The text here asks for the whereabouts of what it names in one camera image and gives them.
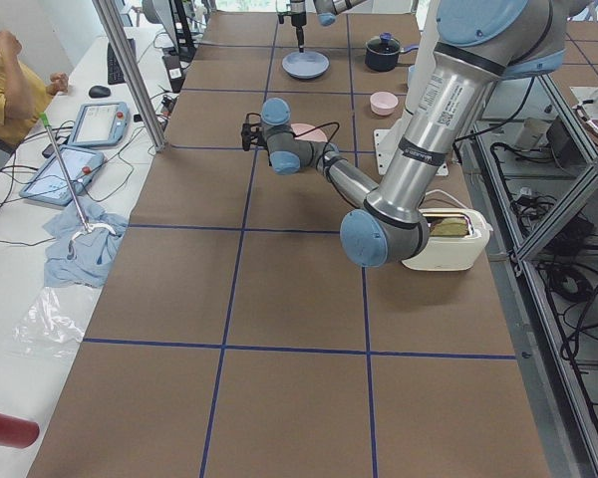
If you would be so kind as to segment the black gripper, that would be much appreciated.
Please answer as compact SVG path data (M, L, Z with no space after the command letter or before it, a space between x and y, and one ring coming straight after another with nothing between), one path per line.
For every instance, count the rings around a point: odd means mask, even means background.
M291 24L297 26L295 34L297 39L297 48L299 53L304 52L305 38L302 26L307 25L306 2L305 0L290 0L289 11L291 17Z
M254 147L266 147L260 114L246 114L242 123L240 137L241 147L244 151L249 151Z

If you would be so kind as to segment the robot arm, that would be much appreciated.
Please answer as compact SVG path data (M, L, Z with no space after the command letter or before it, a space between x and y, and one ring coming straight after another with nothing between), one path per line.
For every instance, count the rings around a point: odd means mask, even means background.
M290 108L264 102L260 120L245 123L242 147L263 147L274 171L314 167L353 205L340 239L348 258L380 267L419 255L430 228L419 207L428 186L487 86L557 70L569 18L584 1L442 1L431 9L439 38L435 67L381 182L348 162L331 142L299 139Z
M353 9L364 3L364 0L314 0L313 5L317 19L321 26L332 25L336 17L343 12ZM297 49L299 53L305 52L304 27L307 25L307 7L305 0L284 1L282 7L275 5L278 22L283 24L285 19L290 20L295 29Z

